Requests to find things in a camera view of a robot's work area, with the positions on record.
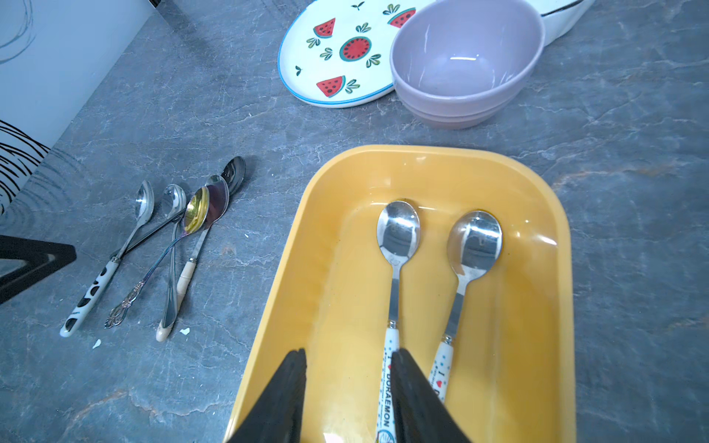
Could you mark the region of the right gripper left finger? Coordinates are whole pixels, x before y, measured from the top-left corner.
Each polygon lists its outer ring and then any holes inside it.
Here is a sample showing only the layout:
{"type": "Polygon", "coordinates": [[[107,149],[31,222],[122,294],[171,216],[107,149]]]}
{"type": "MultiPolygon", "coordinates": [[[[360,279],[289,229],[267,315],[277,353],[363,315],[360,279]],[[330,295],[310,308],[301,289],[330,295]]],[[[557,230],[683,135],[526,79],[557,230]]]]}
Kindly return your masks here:
{"type": "Polygon", "coordinates": [[[290,351],[227,442],[299,442],[306,391],[306,351],[290,351]]]}

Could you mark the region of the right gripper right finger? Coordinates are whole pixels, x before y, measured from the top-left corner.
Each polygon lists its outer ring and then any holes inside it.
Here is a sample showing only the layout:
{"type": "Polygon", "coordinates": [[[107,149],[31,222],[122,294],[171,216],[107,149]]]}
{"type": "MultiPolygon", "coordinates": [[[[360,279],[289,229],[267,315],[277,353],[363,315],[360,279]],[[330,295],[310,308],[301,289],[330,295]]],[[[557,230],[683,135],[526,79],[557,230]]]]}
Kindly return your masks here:
{"type": "Polygon", "coordinates": [[[471,442],[430,387],[408,350],[400,348],[393,353],[391,375],[398,442],[471,442]]]}

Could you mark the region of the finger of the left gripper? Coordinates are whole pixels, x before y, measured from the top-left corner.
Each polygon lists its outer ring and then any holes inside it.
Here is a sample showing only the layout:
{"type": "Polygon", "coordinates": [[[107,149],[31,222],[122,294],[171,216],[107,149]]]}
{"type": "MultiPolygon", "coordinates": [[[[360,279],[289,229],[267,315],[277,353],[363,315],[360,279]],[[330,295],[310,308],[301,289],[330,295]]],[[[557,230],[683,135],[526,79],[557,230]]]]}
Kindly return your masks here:
{"type": "Polygon", "coordinates": [[[16,260],[21,266],[1,275],[1,303],[77,259],[73,245],[1,236],[1,260],[16,260]]]}

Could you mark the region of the cow pattern handle spoon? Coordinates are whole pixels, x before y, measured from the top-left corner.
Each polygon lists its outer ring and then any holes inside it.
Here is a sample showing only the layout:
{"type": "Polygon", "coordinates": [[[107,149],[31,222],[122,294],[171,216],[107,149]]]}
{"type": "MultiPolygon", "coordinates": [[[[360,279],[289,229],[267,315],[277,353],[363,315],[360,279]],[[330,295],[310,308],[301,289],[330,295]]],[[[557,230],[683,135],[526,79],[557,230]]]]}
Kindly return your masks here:
{"type": "Polygon", "coordinates": [[[68,316],[66,322],[60,330],[61,337],[70,337],[74,333],[74,331],[79,328],[83,321],[85,321],[86,317],[92,311],[92,308],[96,304],[97,300],[103,294],[108,284],[110,284],[114,274],[116,273],[116,270],[118,269],[121,263],[122,257],[127,251],[127,248],[129,247],[130,242],[135,236],[136,232],[138,232],[138,229],[140,229],[140,227],[145,225],[151,219],[154,210],[155,198],[153,187],[151,186],[149,181],[144,180],[142,182],[140,189],[138,190],[136,203],[137,223],[133,231],[125,241],[123,247],[121,247],[119,251],[114,254],[114,256],[112,256],[112,258],[108,261],[101,273],[96,277],[93,284],[87,290],[85,295],[83,295],[81,300],[79,300],[77,306],[74,308],[72,313],[68,316]]]}

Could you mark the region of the iridescent ornate spoon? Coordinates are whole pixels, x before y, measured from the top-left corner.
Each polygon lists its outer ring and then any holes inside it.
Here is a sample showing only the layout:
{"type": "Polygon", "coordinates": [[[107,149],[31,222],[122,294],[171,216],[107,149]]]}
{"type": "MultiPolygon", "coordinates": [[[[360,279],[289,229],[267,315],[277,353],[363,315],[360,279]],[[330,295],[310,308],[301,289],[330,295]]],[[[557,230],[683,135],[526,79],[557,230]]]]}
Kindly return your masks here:
{"type": "Polygon", "coordinates": [[[146,275],[134,286],[134,288],[129,292],[129,294],[123,299],[123,301],[116,306],[110,313],[108,319],[105,321],[105,328],[110,329],[120,325],[125,319],[129,308],[136,301],[144,286],[147,284],[151,275],[158,268],[160,263],[168,255],[168,253],[174,248],[174,246],[183,238],[194,234],[202,225],[204,225],[207,213],[210,206],[210,190],[208,186],[202,186],[199,190],[195,192],[193,197],[190,199],[188,205],[186,205],[185,215],[183,217],[183,232],[182,234],[172,243],[166,247],[162,255],[156,260],[146,275]]]}

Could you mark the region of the dotted handle spoon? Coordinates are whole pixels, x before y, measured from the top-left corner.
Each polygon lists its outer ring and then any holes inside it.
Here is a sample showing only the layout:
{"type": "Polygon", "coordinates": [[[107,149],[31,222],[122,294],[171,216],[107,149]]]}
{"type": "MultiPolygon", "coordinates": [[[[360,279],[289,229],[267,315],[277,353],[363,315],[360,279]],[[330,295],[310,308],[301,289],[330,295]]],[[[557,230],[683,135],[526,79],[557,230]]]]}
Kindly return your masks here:
{"type": "Polygon", "coordinates": [[[447,257],[458,285],[449,319],[441,337],[428,382],[441,402],[446,400],[452,372],[453,344],[463,313],[465,294],[470,282],[488,273],[502,250],[502,228],[492,214],[473,210],[452,227],[447,242],[447,257]]]}

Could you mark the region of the Doraemon handle spoon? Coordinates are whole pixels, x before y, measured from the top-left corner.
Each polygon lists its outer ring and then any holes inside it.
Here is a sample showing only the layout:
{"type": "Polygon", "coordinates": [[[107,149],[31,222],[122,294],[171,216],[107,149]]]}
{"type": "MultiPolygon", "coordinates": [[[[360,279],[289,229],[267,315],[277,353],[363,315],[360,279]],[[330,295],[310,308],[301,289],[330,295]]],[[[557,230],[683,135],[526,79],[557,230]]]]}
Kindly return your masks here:
{"type": "Polygon", "coordinates": [[[417,251],[420,229],[417,210],[405,200],[389,203],[381,212],[377,223],[376,235],[380,252],[393,267],[393,278],[391,278],[388,323],[382,357],[376,442],[396,441],[391,392],[391,358],[400,347],[398,323],[401,270],[417,251]]]}

